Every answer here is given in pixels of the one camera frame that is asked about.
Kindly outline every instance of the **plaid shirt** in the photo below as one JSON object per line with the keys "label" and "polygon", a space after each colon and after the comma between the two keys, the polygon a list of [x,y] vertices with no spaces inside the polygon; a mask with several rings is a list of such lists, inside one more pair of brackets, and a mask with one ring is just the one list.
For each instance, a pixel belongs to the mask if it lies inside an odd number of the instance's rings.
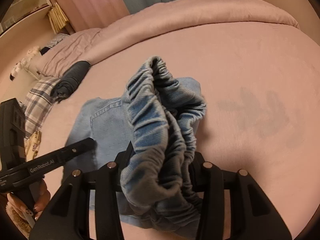
{"label": "plaid shirt", "polygon": [[44,77],[31,89],[26,96],[24,104],[27,106],[26,138],[35,131],[40,130],[44,120],[49,114],[54,100],[50,97],[51,90],[59,82],[59,78]]}

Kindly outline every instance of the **gray print on bed sheet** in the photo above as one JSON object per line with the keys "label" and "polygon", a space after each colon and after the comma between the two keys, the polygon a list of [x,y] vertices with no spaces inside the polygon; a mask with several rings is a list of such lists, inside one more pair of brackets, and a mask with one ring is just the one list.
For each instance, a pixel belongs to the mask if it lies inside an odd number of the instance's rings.
{"label": "gray print on bed sheet", "polygon": [[220,110],[237,112],[237,125],[240,130],[254,128],[263,139],[290,126],[291,133],[286,140],[286,146],[295,148],[303,141],[304,125],[300,111],[296,110],[294,119],[290,120],[276,92],[266,92],[266,107],[261,106],[259,99],[247,88],[240,89],[240,98],[241,103],[229,100],[217,102]]}

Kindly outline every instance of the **blue denim jeans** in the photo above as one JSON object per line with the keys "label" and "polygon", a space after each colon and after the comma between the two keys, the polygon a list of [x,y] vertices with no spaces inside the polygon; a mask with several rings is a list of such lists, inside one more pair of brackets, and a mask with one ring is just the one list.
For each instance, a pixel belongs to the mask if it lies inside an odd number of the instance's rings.
{"label": "blue denim jeans", "polygon": [[91,137],[97,148],[68,162],[64,179],[74,169],[88,172],[113,161],[131,141],[136,154],[117,193],[121,220],[194,239],[201,199],[192,191],[188,166],[205,108],[196,80],[174,79],[161,58],[148,59],[121,98],[96,98],[82,107],[67,144]]}

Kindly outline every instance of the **pink comforter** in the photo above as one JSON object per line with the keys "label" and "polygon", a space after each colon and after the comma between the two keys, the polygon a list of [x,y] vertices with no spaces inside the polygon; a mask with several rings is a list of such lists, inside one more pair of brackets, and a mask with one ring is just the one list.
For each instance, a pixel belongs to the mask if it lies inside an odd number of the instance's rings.
{"label": "pink comforter", "polygon": [[[261,0],[177,0],[90,32],[81,52],[76,39],[64,40],[43,64],[53,72],[80,59],[95,65],[51,110],[40,154],[64,146],[85,101],[122,95],[138,67],[159,55],[174,77],[201,83],[208,110],[197,150],[222,169],[247,169],[292,236],[300,233],[320,203],[320,47],[288,13]],[[47,175],[52,194],[60,178],[61,169]],[[174,238],[125,224],[123,231],[129,240]]]}

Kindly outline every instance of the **pink curtain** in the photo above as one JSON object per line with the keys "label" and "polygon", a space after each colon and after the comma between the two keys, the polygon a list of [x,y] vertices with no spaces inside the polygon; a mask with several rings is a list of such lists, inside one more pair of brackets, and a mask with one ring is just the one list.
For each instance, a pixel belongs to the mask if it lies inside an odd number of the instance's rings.
{"label": "pink curtain", "polygon": [[129,15],[123,0],[57,0],[76,32],[103,28]]}

